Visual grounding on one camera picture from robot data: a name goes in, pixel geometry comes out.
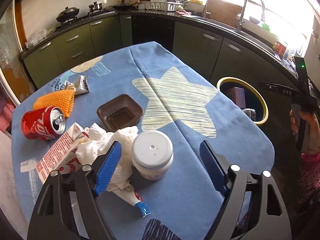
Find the pink patterned sleeve forearm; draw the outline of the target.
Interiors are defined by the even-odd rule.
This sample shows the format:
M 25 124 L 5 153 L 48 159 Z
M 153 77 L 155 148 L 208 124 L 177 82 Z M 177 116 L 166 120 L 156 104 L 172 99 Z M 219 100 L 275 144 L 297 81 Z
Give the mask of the pink patterned sleeve forearm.
M 304 204 L 319 191 L 319 148 L 309 154 L 302 153 L 301 160 L 298 203 Z

